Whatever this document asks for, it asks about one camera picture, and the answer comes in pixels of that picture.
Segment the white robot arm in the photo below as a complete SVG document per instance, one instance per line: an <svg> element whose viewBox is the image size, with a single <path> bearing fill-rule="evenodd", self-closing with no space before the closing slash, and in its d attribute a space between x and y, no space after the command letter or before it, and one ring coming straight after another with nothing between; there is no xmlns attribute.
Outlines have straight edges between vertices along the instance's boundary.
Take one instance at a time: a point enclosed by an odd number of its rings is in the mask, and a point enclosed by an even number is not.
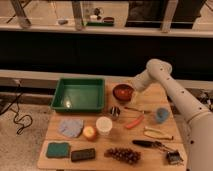
<svg viewBox="0 0 213 171"><path fill-rule="evenodd" d="M138 92L154 82L164 88L190 127L187 171L213 171L213 112L173 79L171 72L168 62L151 59L130 84Z"/></svg>

